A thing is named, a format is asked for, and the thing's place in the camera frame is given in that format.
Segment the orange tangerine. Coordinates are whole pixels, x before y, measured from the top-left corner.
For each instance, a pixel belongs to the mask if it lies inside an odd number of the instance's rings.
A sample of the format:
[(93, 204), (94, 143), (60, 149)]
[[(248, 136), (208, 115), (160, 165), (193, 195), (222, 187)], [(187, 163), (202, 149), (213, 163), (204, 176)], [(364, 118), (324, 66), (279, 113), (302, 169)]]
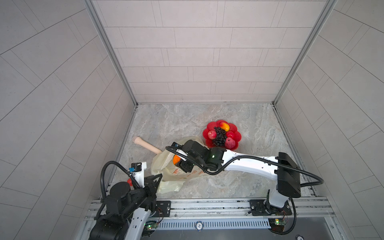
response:
[(181, 158), (178, 155), (173, 156), (173, 164), (177, 166), (179, 162), (181, 161)]

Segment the cream plastic fruit bag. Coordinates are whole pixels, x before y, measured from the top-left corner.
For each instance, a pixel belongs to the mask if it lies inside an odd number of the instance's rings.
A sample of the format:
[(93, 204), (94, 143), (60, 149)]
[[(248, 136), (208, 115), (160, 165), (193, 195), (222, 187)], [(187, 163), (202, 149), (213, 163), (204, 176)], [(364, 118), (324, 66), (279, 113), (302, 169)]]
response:
[(191, 173), (185, 173), (174, 165), (173, 157), (174, 154), (164, 150), (162, 152), (158, 151), (158, 154), (152, 160), (150, 168), (152, 175), (163, 175), (158, 188), (159, 194), (179, 192), (185, 182), (207, 176), (207, 174), (197, 166), (193, 168)]

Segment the pink strawberry fruit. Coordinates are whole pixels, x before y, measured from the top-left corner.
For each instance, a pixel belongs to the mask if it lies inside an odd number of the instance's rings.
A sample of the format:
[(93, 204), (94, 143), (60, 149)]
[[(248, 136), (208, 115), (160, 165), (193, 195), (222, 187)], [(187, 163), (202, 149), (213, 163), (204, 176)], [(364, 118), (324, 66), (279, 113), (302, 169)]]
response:
[(210, 140), (214, 140), (217, 137), (217, 132), (215, 130), (211, 130), (207, 133), (207, 136)]

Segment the black grape bunch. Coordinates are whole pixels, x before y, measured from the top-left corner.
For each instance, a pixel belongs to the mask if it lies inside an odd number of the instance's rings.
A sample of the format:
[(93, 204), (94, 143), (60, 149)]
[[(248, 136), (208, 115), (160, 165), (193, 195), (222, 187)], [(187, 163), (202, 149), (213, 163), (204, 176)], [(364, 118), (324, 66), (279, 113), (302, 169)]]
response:
[(213, 143), (217, 147), (224, 148), (225, 147), (225, 140), (227, 138), (226, 132), (222, 130), (220, 127), (214, 127), (214, 130), (217, 132), (216, 139), (213, 140)]

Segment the pink dragon fruit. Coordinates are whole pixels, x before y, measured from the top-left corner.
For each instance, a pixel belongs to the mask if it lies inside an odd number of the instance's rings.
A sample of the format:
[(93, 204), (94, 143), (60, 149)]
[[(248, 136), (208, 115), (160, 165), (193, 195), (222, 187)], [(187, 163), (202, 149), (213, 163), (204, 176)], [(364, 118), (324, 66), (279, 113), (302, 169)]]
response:
[(229, 150), (234, 150), (237, 146), (237, 142), (230, 138), (230, 137), (227, 137), (226, 140), (225, 140), (225, 148), (226, 149), (229, 149)]

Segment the red apple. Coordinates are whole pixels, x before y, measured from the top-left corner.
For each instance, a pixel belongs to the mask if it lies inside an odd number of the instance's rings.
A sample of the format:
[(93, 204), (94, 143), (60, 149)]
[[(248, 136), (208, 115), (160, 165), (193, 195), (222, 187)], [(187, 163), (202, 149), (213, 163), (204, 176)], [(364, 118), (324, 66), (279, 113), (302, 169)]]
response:
[(228, 138), (231, 138), (231, 139), (235, 140), (236, 139), (236, 132), (228, 131), (228, 132), (226, 132), (226, 136)]

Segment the yellow red mango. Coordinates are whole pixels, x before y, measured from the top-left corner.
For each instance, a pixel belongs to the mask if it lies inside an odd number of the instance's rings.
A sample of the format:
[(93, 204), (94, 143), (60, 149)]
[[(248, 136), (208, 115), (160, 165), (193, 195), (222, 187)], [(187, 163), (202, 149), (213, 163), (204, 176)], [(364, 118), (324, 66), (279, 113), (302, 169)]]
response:
[(227, 122), (220, 122), (219, 127), (225, 132), (230, 130), (230, 125)]

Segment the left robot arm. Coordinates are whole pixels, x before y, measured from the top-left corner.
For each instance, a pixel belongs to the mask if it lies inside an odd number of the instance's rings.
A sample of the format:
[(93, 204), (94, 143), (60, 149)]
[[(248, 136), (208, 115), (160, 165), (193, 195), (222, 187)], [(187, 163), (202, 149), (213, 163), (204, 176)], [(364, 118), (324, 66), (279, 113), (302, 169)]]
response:
[(134, 190), (127, 182), (115, 184), (95, 217), (89, 239), (139, 240), (154, 233), (159, 223), (148, 218), (158, 210), (156, 193), (162, 177), (145, 177), (144, 187)]

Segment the left circuit board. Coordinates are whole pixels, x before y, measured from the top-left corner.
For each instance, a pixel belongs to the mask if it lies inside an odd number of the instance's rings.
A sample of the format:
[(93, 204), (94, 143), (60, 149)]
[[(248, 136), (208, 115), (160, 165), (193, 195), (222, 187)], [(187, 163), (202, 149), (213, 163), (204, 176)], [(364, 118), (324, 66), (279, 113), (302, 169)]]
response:
[(145, 223), (144, 231), (155, 231), (158, 228), (159, 223), (156, 221), (148, 221)]

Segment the red flower-shaped plate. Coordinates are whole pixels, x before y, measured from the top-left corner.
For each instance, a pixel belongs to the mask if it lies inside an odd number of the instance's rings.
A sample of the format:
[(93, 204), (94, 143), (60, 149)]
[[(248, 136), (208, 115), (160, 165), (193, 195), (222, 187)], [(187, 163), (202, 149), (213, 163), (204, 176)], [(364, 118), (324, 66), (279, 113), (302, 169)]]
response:
[(236, 125), (218, 120), (207, 124), (203, 131), (203, 138), (209, 148), (220, 147), (234, 151), (239, 147), (242, 135)]

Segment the beige rolling pin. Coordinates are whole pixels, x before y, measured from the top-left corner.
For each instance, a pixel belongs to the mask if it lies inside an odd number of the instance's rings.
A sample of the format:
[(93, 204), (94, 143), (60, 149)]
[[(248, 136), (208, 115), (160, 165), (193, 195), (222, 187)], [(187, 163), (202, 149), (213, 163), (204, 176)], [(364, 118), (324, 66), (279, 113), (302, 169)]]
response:
[(139, 145), (139, 146), (142, 146), (143, 148), (151, 151), (152, 153), (154, 154), (160, 154), (162, 151), (158, 148), (156, 148), (155, 146), (147, 143), (146, 141), (144, 141), (141, 137), (138, 137), (138, 136), (135, 136), (133, 137), (133, 142), (136, 144), (136, 145)]

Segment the right circuit board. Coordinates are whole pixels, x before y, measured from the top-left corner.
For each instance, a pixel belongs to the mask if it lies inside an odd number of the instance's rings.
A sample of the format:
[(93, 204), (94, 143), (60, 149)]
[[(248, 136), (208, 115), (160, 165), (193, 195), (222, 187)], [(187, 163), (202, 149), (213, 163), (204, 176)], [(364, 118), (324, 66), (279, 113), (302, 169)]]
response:
[(283, 219), (268, 219), (270, 224), (270, 231), (282, 233), (285, 230), (287, 222)]

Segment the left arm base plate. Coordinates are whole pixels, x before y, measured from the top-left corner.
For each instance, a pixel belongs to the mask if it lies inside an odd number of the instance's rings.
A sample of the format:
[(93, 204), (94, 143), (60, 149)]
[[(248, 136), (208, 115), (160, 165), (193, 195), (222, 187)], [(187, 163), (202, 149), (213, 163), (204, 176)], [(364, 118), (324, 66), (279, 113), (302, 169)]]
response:
[(171, 201), (157, 201), (155, 212), (151, 215), (154, 218), (168, 218), (171, 211)]

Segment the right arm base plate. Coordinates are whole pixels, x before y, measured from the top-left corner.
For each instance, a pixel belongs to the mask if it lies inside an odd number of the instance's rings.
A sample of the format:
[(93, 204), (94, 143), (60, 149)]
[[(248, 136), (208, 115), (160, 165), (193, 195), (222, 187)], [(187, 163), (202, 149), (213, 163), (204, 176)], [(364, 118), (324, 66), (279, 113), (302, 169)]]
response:
[(291, 216), (292, 208), (288, 201), (283, 208), (271, 206), (267, 200), (250, 200), (250, 210), (248, 214), (252, 216)]

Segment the aluminium mounting rail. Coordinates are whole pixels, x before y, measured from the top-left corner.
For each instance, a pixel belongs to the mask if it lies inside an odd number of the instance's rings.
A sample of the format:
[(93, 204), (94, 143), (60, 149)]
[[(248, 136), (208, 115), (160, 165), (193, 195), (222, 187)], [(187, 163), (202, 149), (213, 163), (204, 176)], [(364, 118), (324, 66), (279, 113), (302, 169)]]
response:
[(250, 200), (265, 200), (264, 198), (238, 199), (163, 199), (157, 201), (171, 201), (171, 211), (168, 218), (156, 220), (187, 220), (187, 219), (243, 219), (243, 218), (283, 218), (292, 220), (298, 218), (333, 217), (335, 213), (325, 197), (302, 197), (294, 199), (294, 204), (288, 201), (292, 208), (291, 216), (252, 216)]

